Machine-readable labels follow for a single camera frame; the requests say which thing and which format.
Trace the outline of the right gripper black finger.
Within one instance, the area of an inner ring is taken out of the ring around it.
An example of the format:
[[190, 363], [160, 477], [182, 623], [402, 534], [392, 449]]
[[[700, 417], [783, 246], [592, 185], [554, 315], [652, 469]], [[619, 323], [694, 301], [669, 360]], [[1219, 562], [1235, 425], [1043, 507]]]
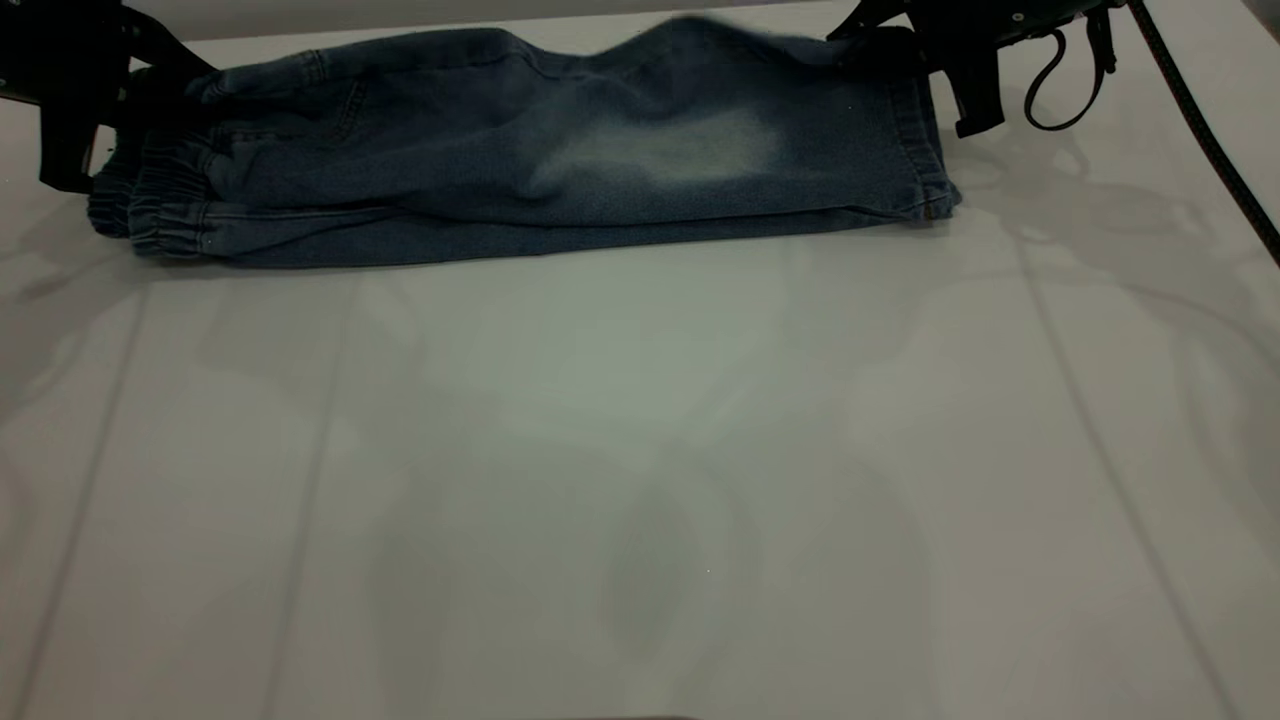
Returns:
[[957, 104], [960, 138], [988, 132], [1005, 123], [997, 50], [960, 53], [950, 59], [950, 85]]
[[906, 13], [908, 1], [858, 1], [828, 33], [841, 45], [837, 65], [844, 72], [929, 72], [920, 37], [910, 26], [890, 20]]

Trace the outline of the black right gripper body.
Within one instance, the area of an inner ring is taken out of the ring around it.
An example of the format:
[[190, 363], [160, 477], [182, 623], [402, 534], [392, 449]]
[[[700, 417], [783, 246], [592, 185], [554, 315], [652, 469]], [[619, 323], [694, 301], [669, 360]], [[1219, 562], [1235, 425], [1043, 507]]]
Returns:
[[925, 58], [942, 61], [1041, 38], [1100, 1], [906, 1]]

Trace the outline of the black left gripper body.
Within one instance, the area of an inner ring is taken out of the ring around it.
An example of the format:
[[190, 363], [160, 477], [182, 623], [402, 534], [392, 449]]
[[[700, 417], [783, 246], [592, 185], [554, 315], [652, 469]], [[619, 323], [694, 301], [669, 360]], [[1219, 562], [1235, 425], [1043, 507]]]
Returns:
[[150, 20], [122, 1], [3, 1], [3, 97], [36, 106], [123, 100]]

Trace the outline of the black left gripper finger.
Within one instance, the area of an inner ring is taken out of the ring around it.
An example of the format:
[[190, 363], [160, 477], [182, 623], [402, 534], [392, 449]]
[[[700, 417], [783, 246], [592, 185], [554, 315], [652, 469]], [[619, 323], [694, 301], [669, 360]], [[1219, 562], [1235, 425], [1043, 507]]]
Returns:
[[165, 24], [125, 6], [125, 97], [152, 88], [180, 92], [216, 68], [193, 53]]
[[38, 181], [60, 192], [91, 192], [90, 159], [102, 105], [54, 101], [40, 105]]

